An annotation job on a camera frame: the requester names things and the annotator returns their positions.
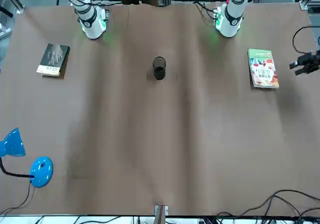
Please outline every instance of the lamp shade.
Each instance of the lamp shade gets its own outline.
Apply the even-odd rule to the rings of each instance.
[[[5,155],[14,157],[26,155],[19,128],[13,129],[3,141],[0,141],[0,158]]]

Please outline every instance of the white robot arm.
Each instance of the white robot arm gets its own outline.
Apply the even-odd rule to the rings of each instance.
[[[90,39],[99,38],[106,30],[109,13],[99,7],[93,6],[91,0],[70,0],[80,18],[83,31]],[[221,9],[221,15],[216,22],[216,29],[225,37],[233,37],[240,28],[244,9],[248,0],[230,0],[228,4],[224,3]]]
[[[79,15],[82,29],[90,39],[99,38],[102,33],[107,29],[107,19],[109,13],[106,10],[93,6],[91,0],[70,0],[76,12]]]
[[[222,5],[221,16],[215,27],[223,36],[235,36],[240,28],[247,2],[248,0],[230,0],[228,4]]]

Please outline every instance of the book cover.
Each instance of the book cover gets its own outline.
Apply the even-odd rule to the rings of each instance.
[[[36,72],[47,76],[59,76],[69,50],[69,46],[49,43]]]
[[[249,49],[248,57],[253,86],[257,88],[279,88],[272,52]]]

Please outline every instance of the green led light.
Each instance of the green led light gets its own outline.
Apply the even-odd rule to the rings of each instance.
[[[223,16],[221,16],[221,17],[216,21],[216,26],[215,26],[215,28],[216,28],[217,30],[220,30],[223,20],[224,20],[224,18],[223,18]]]

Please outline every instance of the lamp arm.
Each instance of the lamp arm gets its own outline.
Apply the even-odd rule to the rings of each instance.
[[[4,168],[4,164],[2,163],[2,158],[0,158],[0,169],[4,174],[9,175],[9,176],[13,176],[13,177],[17,177],[17,178],[34,178],[35,177],[34,175],[15,174],[15,173],[7,172]]]

